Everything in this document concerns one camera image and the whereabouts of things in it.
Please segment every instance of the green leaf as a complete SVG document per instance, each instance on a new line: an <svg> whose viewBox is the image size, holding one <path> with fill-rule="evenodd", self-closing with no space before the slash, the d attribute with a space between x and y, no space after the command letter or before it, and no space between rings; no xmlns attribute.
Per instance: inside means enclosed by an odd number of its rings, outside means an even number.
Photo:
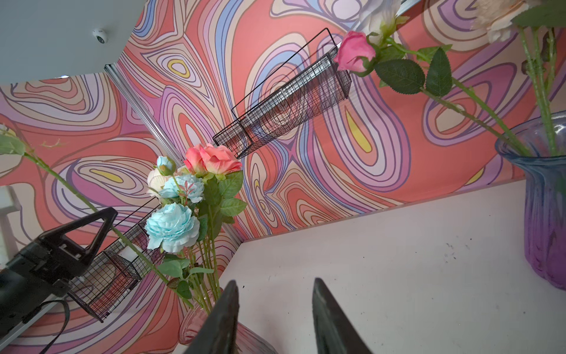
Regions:
<svg viewBox="0 0 566 354"><path fill-rule="evenodd" d="M566 27L566 1L548 0L520 13L511 22L520 27Z"/></svg>
<svg viewBox="0 0 566 354"><path fill-rule="evenodd" d="M181 258L181 259L177 260L177 262L179 262L179 264L181 265L181 268L186 268L186 267L191 265L191 260L188 259L188 258Z"/></svg>
<svg viewBox="0 0 566 354"><path fill-rule="evenodd" d="M0 133L0 155L4 153L9 155L24 155L25 144L17 137Z"/></svg>
<svg viewBox="0 0 566 354"><path fill-rule="evenodd" d="M206 203L206 201L200 202L198 208L199 208L199 217L208 214L208 204Z"/></svg>
<svg viewBox="0 0 566 354"><path fill-rule="evenodd" d="M379 52L379 57L377 62L381 63L393 59L403 59L404 57L405 57L404 52L390 45L389 47Z"/></svg>
<svg viewBox="0 0 566 354"><path fill-rule="evenodd" d="M191 268L191 270L190 270L188 273L189 273L189 274L196 274L196 273L211 274L211 273L214 273L214 269L208 269L208 268L202 268L202 267L195 267L195 268Z"/></svg>
<svg viewBox="0 0 566 354"><path fill-rule="evenodd" d="M215 240L220 230L222 230L222 213L216 212L214 220L209 220L209 235Z"/></svg>
<svg viewBox="0 0 566 354"><path fill-rule="evenodd" d="M181 276L183 276L181 264L176 261L163 262L162 264L157 266L157 269L159 269L159 271L163 274L172 276L174 278L180 278Z"/></svg>
<svg viewBox="0 0 566 354"><path fill-rule="evenodd" d="M244 183L244 172L236 171L226 175L226 179L218 183L220 194L224 198L232 198L238 194Z"/></svg>
<svg viewBox="0 0 566 354"><path fill-rule="evenodd" d="M163 261L164 262L168 262L168 261L176 261L178 259L181 259L179 256L177 256L176 254L172 254L172 253L165 253L165 255L163 256Z"/></svg>
<svg viewBox="0 0 566 354"><path fill-rule="evenodd" d="M436 97L443 97L452 89L452 69L442 48L436 51L428 68L426 89Z"/></svg>
<svg viewBox="0 0 566 354"><path fill-rule="evenodd" d="M428 57L428 60L426 62L430 63L432 58L434 57L434 54L436 54L436 51L439 48L442 48L443 51L447 52L452 48L452 44L444 44L444 45L441 45L441 46L429 46L429 47L426 47L426 48L420 48L417 51L419 53L426 55Z"/></svg>
<svg viewBox="0 0 566 354"><path fill-rule="evenodd" d="M409 59L393 59L377 63L375 72L396 92L412 95L419 93L425 84L425 73Z"/></svg>
<svg viewBox="0 0 566 354"><path fill-rule="evenodd" d="M183 276L183 268L190 265L191 261L189 259L170 259L158 265L157 269L159 269L165 275L169 275L174 278L180 278Z"/></svg>
<svg viewBox="0 0 566 354"><path fill-rule="evenodd" d="M196 242L200 242L204 240L205 236L207 235L208 231L208 215L204 214L199 217L200 228L199 228L199 238L196 239Z"/></svg>
<svg viewBox="0 0 566 354"><path fill-rule="evenodd" d="M222 216L222 222L225 223L225 224L235 224L236 221L234 220L233 216L223 215Z"/></svg>
<svg viewBox="0 0 566 354"><path fill-rule="evenodd" d="M180 278L173 278L167 283L167 287L169 289L177 289L177 285L179 285Z"/></svg>
<svg viewBox="0 0 566 354"><path fill-rule="evenodd" d="M191 288L184 280L181 280L177 285L177 292L184 298L192 298Z"/></svg>
<svg viewBox="0 0 566 354"><path fill-rule="evenodd" d="M220 204L222 196L220 195L220 189L218 188L218 181L216 178L208 180L208 182L204 185L204 199L210 206Z"/></svg>
<svg viewBox="0 0 566 354"><path fill-rule="evenodd" d="M247 206L247 203L240 199L230 198L224 199L220 205L220 211L226 216L236 216L240 214Z"/></svg>

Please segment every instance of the blue rose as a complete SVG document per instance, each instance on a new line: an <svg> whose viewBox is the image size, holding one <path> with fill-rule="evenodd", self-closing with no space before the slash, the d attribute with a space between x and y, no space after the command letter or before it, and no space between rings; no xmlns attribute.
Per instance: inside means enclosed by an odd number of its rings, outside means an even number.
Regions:
<svg viewBox="0 0 566 354"><path fill-rule="evenodd" d="M173 203L154 212L144 228L149 235L147 249L161 245L166 252L177 253L196 243L200 223L189 207Z"/></svg>
<svg viewBox="0 0 566 354"><path fill-rule="evenodd" d="M171 176L175 171L175 162L167 156L157 158L157 169L163 176Z"/></svg>
<svg viewBox="0 0 566 354"><path fill-rule="evenodd" d="M182 194L186 195L193 203L198 203L203 200L203 180L191 174L183 174L181 176L175 176L168 179L159 194L164 198L178 197L180 191L177 184L181 187L183 191Z"/></svg>

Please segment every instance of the pink rose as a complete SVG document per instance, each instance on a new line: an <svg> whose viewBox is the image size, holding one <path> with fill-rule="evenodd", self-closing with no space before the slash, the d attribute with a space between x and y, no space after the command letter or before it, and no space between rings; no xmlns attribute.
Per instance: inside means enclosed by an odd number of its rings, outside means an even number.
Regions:
<svg viewBox="0 0 566 354"><path fill-rule="evenodd" d="M334 61L338 63L338 70L364 72L366 68L363 67L360 57L372 60L375 57L375 49L369 45L364 33L350 31L342 40Z"/></svg>
<svg viewBox="0 0 566 354"><path fill-rule="evenodd" d="M194 148L198 148L204 167L210 173L228 174L242 169L242 163L224 145L214 147L207 144L206 146L197 145Z"/></svg>
<svg viewBox="0 0 566 354"><path fill-rule="evenodd" d="M197 146L191 147L187 150L185 157L187 159L183 161L188 171L197 177L202 177L207 174L207 169L204 166L203 158L200 156L200 149L202 146L198 144Z"/></svg>

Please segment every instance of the security camera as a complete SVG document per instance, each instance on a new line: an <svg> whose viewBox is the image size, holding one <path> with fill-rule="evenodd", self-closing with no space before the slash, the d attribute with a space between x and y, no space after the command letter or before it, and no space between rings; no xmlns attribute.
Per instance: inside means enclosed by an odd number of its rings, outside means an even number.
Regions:
<svg viewBox="0 0 566 354"><path fill-rule="evenodd" d="M108 35L104 32L103 29L95 29L92 31L92 35L96 38L96 40L102 44L108 42Z"/></svg>

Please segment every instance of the black cable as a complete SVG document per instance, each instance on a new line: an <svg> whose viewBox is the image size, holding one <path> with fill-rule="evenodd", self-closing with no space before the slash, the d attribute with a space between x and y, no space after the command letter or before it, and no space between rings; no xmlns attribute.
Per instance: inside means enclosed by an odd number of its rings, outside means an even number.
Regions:
<svg viewBox="0 0 566 354"><path fill-rule="evenodd" d="M59 333L57 334L57 336L55 338L53 338L53 340L51 342L49 342L48 345L45 346L45 348L43 348L43 350L39 353L39 354L45 354L47 353L47 351L49 350L49 348L51 348L51 346L53 345L53 343L55 343L55 341L57 340L57 338L59 338L59 336L61 335L61 333L63 333L63 331L65 331L65 327L67 327L67 324L69 323L69 319L71 318L71 310L69 309L69 304L67 303L67 301L65 300L51 300L51 301L45 301L42 302L41 305L39 305L38 307L36 307L33 311L31 311L29 314L27 314L23 319L22 322L23 323L27 323L29 322L30 319L32 319L36 314L39 313L39 311L41 311L41 309L43 308L43 306L47 305L47 304L52 304L54 302L58 302L60 304L63 305L63 308L65 309L65 322L63 323L63 327L61 328L61 331L59 331Z"/></svg>

